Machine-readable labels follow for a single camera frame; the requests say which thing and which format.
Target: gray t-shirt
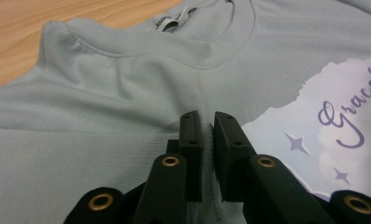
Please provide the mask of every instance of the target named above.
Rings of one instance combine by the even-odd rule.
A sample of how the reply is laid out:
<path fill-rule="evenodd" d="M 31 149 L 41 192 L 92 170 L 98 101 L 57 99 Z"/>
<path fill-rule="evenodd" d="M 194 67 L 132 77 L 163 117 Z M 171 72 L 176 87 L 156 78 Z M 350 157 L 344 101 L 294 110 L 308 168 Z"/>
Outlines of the gray t-shirt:
<path fill-rule="evenodd" d="M 244 222 L 209 160 L 215 111 L 322 198 L 371 196 L 371 0 L 189 0 L 123 30 L 49 22 L 35 67 L 0 88 L 0 223 L 61 223 L 91 189 L 136 187 L 193 110 L 207 151 L 190 223 Z"/>

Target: black clamp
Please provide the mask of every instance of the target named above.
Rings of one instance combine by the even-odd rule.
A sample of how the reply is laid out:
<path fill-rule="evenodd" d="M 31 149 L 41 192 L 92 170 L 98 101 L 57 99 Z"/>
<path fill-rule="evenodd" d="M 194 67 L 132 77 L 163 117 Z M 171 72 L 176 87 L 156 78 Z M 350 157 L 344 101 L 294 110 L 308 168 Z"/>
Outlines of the black clamp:
<path fill-rule="evenodd" d="M 100 224 L 185 224 L 187 202 L 202 202 L 203 141 L 196 111 L 180 118 L 178 140 L 153 163 L 146 183 L 122 194 L 84 195 L 65 220 Z M 248 223 L 371 223 L 371 198 L 351 190 L 330 202 L 310 194 L 277 158 L 258 155 L 236 119 L 217 112 L 214 160 L 222 200 L 242 202 Z"/>

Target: printed graphic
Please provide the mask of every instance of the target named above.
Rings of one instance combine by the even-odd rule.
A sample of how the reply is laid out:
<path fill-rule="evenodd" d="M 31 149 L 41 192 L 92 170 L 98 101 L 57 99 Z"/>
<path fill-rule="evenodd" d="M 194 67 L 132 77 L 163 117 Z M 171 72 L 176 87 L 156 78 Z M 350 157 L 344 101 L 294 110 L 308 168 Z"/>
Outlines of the printed graphic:
<path fill-rule="evenodd" d="M 255 150 L 281 159 L 323 199 L 371 196 L 371 59 L 329 63 L 296 100 L 243 126 Z"/>

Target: metal grommet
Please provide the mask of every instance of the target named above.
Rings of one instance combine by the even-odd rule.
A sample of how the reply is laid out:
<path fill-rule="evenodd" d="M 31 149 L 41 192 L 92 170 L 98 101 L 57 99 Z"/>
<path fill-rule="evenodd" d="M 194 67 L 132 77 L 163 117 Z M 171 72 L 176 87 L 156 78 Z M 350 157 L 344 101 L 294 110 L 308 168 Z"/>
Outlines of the metal grommet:
<path fill-rule="evenodd" d="M 162 164 L 165 166 L 175 166 L 179 164 L 179 159 L 177 157 L 164 157 Z"/>
<path fill-rule="evenodd" d="M 98 203 L 97 200 L 105 199 L 103 203 Z M 110 207 L 113 203 L 112 195 L 108 193 L 101 193 L 95 195 L 91 200 L 89 200 L 89 208 L 93 211 L 101 211 Z"/>
<path fill-rule="evenodd" d="M 364 199 L 354 195 L 346 195 L 343 200 L 345 201 L 345 204 L 354 211 L 366 215 L 371 214 L 371 204 L 366 202 Z"/>
<path fill-rule="evenodd" d="M 258 158 L 257 162 L 260 163 L 260 165 L 262 165 L 264 167 L 268 167 L 268 168 L 276 166 L 276 162 L 273 161 L 272 159 L 267 158 L 267 157 L 260 157 L 260 158 Z"/>

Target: wooden table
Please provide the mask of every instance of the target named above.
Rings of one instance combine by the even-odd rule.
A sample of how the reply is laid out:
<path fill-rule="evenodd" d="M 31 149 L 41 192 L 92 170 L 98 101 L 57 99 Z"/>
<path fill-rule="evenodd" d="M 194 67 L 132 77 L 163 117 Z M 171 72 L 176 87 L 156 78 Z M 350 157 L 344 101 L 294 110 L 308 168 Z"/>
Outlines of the wooden table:
<path fill-rule="evenodd" d="M 0 0 L 0 86 L 36 63 L 47 21 L 91 18 L 114 28 L 128 27 L 179 4 L 181 0 Z"/>

